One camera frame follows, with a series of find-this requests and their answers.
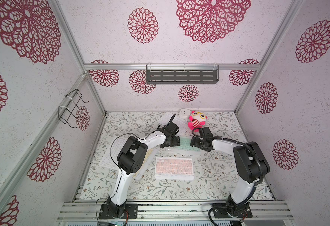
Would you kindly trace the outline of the green keyboard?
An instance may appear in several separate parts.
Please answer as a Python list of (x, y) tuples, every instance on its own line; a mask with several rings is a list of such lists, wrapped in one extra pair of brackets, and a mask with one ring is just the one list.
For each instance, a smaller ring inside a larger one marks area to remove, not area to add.
[(190, 145), (191, 137), (180, 137), (180, 146), (178, 147), (181, 150), (192, 152), (192, 153), (200, 153), (201, 150), (196, 147), (192, 147)]

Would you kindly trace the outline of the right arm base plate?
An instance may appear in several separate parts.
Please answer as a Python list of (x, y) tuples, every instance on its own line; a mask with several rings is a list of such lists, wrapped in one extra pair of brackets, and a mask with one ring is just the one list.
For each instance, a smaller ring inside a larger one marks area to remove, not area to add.
[(229, 208), (229, 203), (213, 203), (215, 218), (252, 218), (249, 203)]

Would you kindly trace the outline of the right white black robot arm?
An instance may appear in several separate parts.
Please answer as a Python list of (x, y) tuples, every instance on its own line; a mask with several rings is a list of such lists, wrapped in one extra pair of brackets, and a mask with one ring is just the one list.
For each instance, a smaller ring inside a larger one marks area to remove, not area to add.
[(250, 201), (257, 186), (263, 183), (270, 172), (260, 146), (256, 142), (244, 143), (234, 139), (214, 136), (210, 128), (195, 128), (190, 145), (206, 152), (218, 151), (234, 157), (239, 176), (236, 188), (228, 198), (231, 208), (245, 205)]

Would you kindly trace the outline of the yellow keyboard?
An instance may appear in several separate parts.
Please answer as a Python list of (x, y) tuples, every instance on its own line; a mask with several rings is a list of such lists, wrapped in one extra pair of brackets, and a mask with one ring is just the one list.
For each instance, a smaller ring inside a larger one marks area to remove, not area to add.
[(158, 153), (158, 148), (154, 147), (152, 149), (149, 149), (145, 155), (143, 164), (141, 168), (134, 174), (135, 180), (140, 180), (141, 177), (144, 175), (148, 167), (150, 166), (151, 162), (153, 161), (154, 157)]

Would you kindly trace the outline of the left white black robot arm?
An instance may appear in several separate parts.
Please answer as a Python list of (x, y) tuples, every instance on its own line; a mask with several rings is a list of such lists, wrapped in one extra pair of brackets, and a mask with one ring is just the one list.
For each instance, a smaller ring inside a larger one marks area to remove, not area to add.
[(134, 173), (139, 171), (143, 165), (146, 153), (156, 146), (173, 147), (180, 145), (177, 136), (179, 126), (168, 122), (158, 128), (145, 138), (130, 136), (117, 156), (118, 176), (113, 193), (107, 200), (107, 205), (112, 212), (119, 212), (124, 208), (127, 193)]

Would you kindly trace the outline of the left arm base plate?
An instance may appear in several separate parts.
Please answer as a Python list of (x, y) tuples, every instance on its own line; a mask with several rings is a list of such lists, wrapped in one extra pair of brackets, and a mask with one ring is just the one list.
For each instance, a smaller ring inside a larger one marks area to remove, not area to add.
[(103, 203), (101, 205), (99, 219), (137, 219), (138, 204), (115, 204)]

